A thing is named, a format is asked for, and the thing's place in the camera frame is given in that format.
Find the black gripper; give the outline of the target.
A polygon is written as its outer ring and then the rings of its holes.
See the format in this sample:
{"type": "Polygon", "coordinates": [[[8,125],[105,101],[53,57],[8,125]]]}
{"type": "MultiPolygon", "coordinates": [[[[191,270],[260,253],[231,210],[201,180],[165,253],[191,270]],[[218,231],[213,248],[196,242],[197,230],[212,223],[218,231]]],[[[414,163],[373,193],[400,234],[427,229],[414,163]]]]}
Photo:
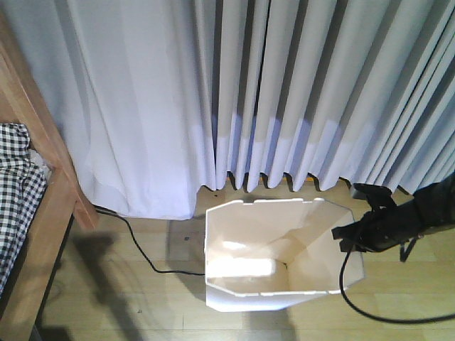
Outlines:
{"type": "Polygon", "coordinates": [[[331,230],[342,252],[382,252],[412,239],[412,202],[368,199],[372,210],[357,222],[331,230]]]}

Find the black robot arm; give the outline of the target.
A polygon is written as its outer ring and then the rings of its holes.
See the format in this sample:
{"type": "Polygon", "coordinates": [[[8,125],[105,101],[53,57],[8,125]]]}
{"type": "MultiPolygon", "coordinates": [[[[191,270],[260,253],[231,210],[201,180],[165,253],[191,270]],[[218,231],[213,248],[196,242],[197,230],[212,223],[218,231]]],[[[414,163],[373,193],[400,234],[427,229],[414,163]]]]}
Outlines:
{"type": "Polygon", "coordinates": [[[362,219],[332,229],[342,252],[382,252],[421,235],[444,231],[454,226],[454,174],[438,183],[417,190],[401,205],[392,199],[390,189],[356,183],[372,210],[362,219]]]}

